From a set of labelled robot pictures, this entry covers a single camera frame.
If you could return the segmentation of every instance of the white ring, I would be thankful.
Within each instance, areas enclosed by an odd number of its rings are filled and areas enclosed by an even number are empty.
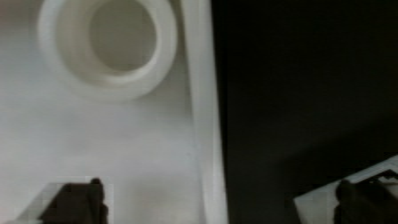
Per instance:
[[[102,63],[89,42],[91,19],[109,1],[46,0],[38,35],[50,68],[73,91],[98,100],[126,101],[151,92],[167,76],[178,49],[178,27],[169,0],[132,0],[150,13],[157,47],[150,62],[139,69],[128,72],[114,70]]]

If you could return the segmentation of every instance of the black object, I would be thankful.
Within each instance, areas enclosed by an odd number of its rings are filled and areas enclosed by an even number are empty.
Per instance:
[[[334,211],[334,224],[398,223],[398,200],[379,180],[398,178],[388,170],[357,184],[343,180],[336,189],[340,205]]]
[[[45,224],[107,224],[109,208],[100,179],[89,184],[66,184],[39,217]]]

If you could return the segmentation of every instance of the white surface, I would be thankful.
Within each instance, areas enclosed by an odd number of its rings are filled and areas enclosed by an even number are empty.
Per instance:
[[[366,170],[349,176],[345,179],[357,183],[372,176],[382,173],[386,170],[393,170],[398,173],[398,156],[372,166]],[[302,224],[334,224],[334,208],[338,206],[336,199],[336,187],[340,181],[318,188],[308,194],[295,198],[295,206]],[[398,197],[397,187],[389,188],[393,195]]]
[[[112,2],[119,2],[119,10],[114,10],[118,5],[110,4]],[[142,20],[144,13],[137,13],[137,10],[132,10],[130,16],[121,15],[125,8],[139,7],[150,15],[148,24]],[[109,14],[98,15],[107,8]],[[98,16],[107,16],[119,24],[137,21],[141,26],[155,26],[153,56],[144,65],[130,70],[110,67],[94,53],[93,28],[100,29],[100,32],[94,31],[98,38],[114,31],[107,22],[102,26],[93,26],[93,18]],[[135,26],[126,29],[141,32]],[[112,46],[116,49],[132,48],[148,40],[142,38],[135,41],[114,41]],[[103,101],[135,99],[157,88],[174,62],[178,29],[169,0],[45,0],[39,13],[39,43],[48,65],[73,91]]]
[[[182,44],[160,87],[123,104],[80,98],[46,69],[39,4],[0,0],[0,223],[50,182],[98,176],[110,223],[226,224],[208,1],[183,3],[198,12],[185,14],[190,67]]]

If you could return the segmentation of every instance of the dark background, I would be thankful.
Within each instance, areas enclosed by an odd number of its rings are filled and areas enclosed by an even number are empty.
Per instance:
[[[231,224],[398,154],[398,1],[213,0]]]

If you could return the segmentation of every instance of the white circular object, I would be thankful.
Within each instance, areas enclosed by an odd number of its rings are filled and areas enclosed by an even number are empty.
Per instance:
[[[151,92],[167,76],[176,57],[178,27],[169,0],[132,0],[153,20],[157,46],[150,61],[137,69],[114,69],[98,58],[89,38],[93,17],[110,1],[119,0],[46,0],[38,33],[48,65],[73,91],[94,99],[125,101]]]

